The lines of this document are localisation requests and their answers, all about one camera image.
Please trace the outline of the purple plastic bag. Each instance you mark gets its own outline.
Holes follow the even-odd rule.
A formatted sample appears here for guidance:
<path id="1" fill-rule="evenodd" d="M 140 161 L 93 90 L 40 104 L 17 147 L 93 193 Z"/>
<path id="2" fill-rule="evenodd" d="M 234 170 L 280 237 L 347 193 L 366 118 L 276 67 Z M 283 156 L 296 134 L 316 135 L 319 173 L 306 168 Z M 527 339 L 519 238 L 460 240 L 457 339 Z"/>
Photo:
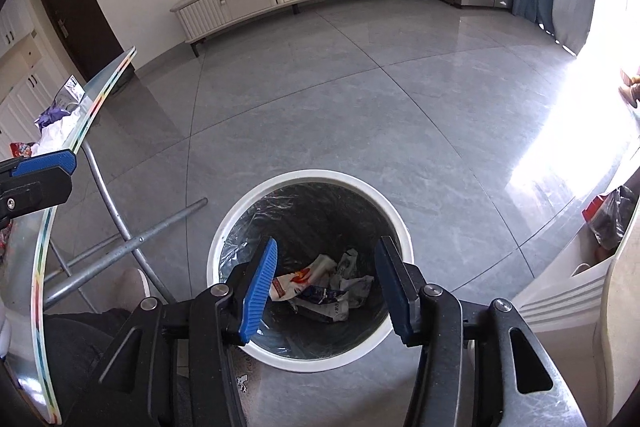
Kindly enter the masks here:
<path id="1" fill-rule="evenodd" d="M 47 128 L 50 124 L 63 119 L 66 116 L 70 116 L 70 112 L 64 107 L 51 105 L 47 107 L 35 120 L 34 124 L 39 130 Z"/>

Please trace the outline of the white red paper bag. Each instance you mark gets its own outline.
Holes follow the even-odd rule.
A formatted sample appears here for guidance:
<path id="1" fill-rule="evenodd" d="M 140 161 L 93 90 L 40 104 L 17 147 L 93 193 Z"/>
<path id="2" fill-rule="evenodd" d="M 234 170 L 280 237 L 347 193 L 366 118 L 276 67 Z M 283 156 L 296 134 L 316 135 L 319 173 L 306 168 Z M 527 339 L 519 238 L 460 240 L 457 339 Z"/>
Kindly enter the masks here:
<path id="1" fill-rule="evenodd" d="M 291 300 L 335 268 L 336 262 L 329 256 L 319 255 L 306 268 L 275 277 L 269 288 L 269 298 L 272 301 Z"/>

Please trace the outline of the red snack bag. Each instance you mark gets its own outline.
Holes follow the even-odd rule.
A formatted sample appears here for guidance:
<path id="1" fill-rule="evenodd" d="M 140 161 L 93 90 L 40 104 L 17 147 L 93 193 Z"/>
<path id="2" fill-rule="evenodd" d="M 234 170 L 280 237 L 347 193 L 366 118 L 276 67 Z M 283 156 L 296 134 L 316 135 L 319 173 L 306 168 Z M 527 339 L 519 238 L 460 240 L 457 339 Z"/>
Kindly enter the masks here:
<path id="1" fill-rule="evenodd" d="M 14 158 L 29 158 L 32 156 L 32 143 L 12 142 L 10 144 L 10 151 Z"/>

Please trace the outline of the white tissue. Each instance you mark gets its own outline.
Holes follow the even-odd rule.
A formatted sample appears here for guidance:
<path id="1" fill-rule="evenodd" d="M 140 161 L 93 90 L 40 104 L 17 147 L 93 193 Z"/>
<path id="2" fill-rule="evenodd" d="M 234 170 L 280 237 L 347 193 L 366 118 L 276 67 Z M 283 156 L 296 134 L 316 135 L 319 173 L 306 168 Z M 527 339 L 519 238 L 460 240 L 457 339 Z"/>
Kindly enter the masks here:
<path id="1" fill-rule="evenodd" d="M 374 276 L 361 274 L 358 251 L 345 251 L 335 269 L 291 300 L 295 313 L 324 323 L 345 322 L 349 311 L 362 307 L 369 298 Z"/>

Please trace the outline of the blue white milk carton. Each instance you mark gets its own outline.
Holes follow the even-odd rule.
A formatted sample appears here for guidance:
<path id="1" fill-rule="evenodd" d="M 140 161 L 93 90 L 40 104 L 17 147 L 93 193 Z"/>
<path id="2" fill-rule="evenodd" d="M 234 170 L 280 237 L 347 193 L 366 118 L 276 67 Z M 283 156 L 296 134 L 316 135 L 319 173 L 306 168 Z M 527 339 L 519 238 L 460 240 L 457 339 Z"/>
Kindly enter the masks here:
<path id="1" fill-rule="evenodd" d="M 70 75 L 56 92 L 52 106 L 70 114 L 80 105 L 85 95 L 86 92 L 80 82 L 74 75 Z"/>

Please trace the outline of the white round trash bin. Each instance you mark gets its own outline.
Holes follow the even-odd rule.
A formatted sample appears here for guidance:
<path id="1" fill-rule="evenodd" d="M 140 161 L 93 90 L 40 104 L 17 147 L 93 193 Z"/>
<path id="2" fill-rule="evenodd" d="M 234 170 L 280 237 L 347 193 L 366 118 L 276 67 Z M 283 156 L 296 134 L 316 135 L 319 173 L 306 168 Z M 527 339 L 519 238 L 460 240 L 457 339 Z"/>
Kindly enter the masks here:
<path id="1" fill-rule="evenodd" d="M 274 281 L 243 351 L 294 373 L 338 369 L 392 331 L 374 265 L 374 248 L 384 236 L 402 260 L 413 261 L 405 221 L 373 186 L 332 170 L 280 174 L 224 216 L 209 246 L 207 282 L 224 283 L 271 239 L 277 246 Z"/>

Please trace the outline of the white shoe cabinet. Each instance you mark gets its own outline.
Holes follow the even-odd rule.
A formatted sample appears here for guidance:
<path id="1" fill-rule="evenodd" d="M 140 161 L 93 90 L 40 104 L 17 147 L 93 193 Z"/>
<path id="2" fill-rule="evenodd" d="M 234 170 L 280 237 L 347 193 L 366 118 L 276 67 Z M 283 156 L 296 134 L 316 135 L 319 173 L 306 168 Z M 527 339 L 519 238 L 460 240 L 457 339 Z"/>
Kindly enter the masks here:
<path id="1" fill-rule="evenodd" d="M 53 102 L 65 77 L 38 46 L 34 26 L 18 3 L 1 10 L 1 158 L 14 142 L 40 138 L 37 117 Z"/>

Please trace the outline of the metal table legs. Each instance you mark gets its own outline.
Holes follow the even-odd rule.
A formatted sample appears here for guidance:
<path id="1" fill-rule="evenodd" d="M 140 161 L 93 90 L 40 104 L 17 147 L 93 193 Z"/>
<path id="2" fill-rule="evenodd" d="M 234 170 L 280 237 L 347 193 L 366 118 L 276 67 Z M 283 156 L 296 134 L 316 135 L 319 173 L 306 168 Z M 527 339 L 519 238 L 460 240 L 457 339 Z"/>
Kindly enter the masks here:
<path id="1" fill-rule="evenodd" d="M 49 249 L 51 253 L 54 254 L 55 260 L 60 267 L 44 278 L 46 290 L 44 291 L 43 308 L 46 310 L 51 309 L 76 291 L 90 310 L 96 311 L 96 306 L 91 302 L 82 288 L 102 272 L 111 268 L 116 262 L 119 262 L 120 259 L 128 255 L 134 257 L 138 268 L 155 288 L 157 294 L 163 299 L 163 302 L 176 303 L 178 299 L 152 268 L 149 259 L 143 254 L 142 246 L 151 239 L 155 239 L 160 233 L 165 232 L 178 222 L 186 220 L 187 217 L 192 216 L 193 213 L 204 208 L 208 204 L 208 198 L 202 197 L 193 204 L 187 205 L 180 211 L 155 223 L 151 228 L 138 234 L 132 234 L 124 218 L 120 215 L 110 191 L 108 191 L 92 146 L 88 141 L 85 141 L 81 144 L 81 150 L 86 158 L 92 179 L 94 184 L 96 184 L 106 211 L 113 225 L 115 225 L 116 233 L 108 236 L 107 239 L 102 239 L 101 242 L 94 244 L 85 251 L 81 251 L 80 254 L 70 260 L 65 260 L 62 257 L 58 246 L 50 239 Z"/>

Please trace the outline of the dark brown entrance door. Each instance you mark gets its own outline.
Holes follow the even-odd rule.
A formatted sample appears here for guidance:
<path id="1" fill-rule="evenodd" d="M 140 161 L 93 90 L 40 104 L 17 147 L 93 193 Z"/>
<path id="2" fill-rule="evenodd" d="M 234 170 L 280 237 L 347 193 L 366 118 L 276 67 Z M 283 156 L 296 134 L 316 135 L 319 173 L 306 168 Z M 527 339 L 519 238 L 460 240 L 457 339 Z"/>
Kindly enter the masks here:
<path id="1" fill-rule="evenodd" d="M 91 80 L 122 46 L 96 0 L 41 0 L 65 51 L 85 80 Z"/>

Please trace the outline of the white sofa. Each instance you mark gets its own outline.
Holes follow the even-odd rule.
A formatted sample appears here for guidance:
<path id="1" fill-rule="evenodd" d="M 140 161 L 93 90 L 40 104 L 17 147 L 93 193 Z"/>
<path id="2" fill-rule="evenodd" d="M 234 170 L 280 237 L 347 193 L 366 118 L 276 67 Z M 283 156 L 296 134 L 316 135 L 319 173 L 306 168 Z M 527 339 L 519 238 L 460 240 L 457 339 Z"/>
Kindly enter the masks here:
<path id="1" fill-rule="evenodd" d="M 605 426 L 639 384 L 639 210 L 599 261 L 587 225 L 515 297 L 589 426 Z"/>

